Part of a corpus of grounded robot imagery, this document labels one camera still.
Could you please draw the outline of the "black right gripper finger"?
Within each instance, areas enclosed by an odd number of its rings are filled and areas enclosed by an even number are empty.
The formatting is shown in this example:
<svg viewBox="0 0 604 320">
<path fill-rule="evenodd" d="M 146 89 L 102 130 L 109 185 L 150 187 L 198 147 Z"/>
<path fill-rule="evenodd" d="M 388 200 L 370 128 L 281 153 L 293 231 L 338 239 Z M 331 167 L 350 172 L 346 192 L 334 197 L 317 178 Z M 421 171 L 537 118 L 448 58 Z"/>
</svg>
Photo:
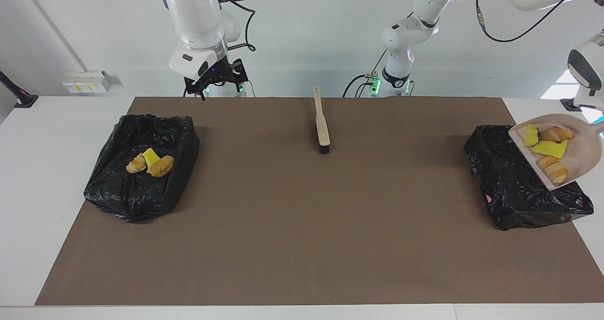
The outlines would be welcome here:
<svg viewBox="0 0 604 320">
<path fill-rule="evenodd" d="M 207 80 L 199 79 L 194 81 L 190 78 L 184 77 L 185 89 L 184 96 L 191 94 L 194 96 L 199 96 L 202 101 L 206 101 L 206 95 L 204 94 L 205 89 L 209 85 Z"/>
<path fill-rule="evenodd" d="M 235 85 L 241 86 L 243 83 L 249 81 L 242 59 L 236 59 L 232 64 L 229 64 L 229 66 L 231 67 L 233 77 L 232 82 Z"/>
</svg>

